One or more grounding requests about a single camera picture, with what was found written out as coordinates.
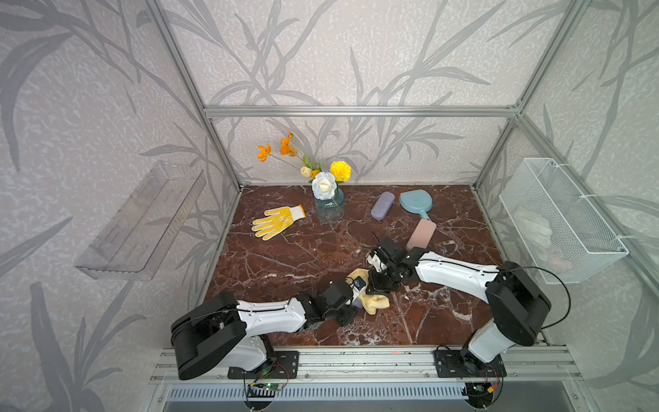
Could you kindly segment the yellow microfiber cloth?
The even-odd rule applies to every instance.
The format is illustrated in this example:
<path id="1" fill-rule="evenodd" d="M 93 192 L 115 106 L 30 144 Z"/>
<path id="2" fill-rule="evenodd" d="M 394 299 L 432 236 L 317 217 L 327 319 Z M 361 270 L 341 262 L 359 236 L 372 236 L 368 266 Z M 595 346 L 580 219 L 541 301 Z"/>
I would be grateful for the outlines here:
<path id="1" fill-rule="evenodd" d="M 351 302 L 358 301 L 369 315 L 375 315 L 377 310 L 386 309 L 390 306 L 389 298 L 385 295 L 369 295 L 369 274 L 366 269 L 356 269 L 345 279 L 350 286 L 353 297 Z"/>

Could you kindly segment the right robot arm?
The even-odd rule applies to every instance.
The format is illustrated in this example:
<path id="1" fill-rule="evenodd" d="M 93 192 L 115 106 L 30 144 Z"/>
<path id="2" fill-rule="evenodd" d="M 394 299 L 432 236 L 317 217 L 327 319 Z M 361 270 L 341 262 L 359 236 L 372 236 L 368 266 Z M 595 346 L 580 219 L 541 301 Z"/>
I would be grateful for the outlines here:
<path id="1" fill-rule="evenodd" d="M 420 247 L 405 250 L 385 239 L 367 262 L 369 295 L 396 292 L 403 283 L 432 283 L 472 295 L 489 305 L 492 319 L 461 349 L 466 367 L 489 364 L 515 345 L 532 346 L 551 310 L 547 295 L 519 264 L 471 264 Z"/>

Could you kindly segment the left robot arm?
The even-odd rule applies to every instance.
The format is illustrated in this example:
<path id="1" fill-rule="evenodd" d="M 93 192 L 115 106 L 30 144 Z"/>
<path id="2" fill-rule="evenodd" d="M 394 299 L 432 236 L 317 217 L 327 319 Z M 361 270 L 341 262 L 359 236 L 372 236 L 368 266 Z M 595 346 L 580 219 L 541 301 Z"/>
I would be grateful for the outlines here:
<path id="1" fill-rule="evenodd" d="M 350 323 L 364 295 L 368 271 L 358 269 L 316 295 L 255 303 L 222 292 L 171 326 L 178 378 L 195 379 L 218 365 L 257 372 L 275 362 L 271 333 L 313 331 L 325 322 Z"/>

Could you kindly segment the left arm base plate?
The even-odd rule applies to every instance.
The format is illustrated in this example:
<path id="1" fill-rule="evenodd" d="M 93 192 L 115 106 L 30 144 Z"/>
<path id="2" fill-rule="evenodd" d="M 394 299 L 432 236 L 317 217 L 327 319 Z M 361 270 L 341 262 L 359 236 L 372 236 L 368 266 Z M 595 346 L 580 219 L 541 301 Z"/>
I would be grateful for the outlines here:
<path id="1" fill-rule="evenodd" d="M 296 379 L 300 365 L 299 351 L 276 351 L 276 359 L 269 359 L 254 371 L 238 367 L 228 369 L 228 379 Z"/>

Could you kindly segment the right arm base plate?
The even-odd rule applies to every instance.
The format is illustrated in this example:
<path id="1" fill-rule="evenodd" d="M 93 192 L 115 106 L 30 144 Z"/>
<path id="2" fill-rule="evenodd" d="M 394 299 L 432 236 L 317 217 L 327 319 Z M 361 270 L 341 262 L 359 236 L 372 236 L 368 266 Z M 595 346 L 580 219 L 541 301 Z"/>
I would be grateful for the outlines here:
<path id="1" fill-rule="evenodd" d="M 505 378 L 507 372 L 500 355 L 490 362 L 482 362 L 463 350 L 436 348 L 433 364 L 439 378 Z"/>

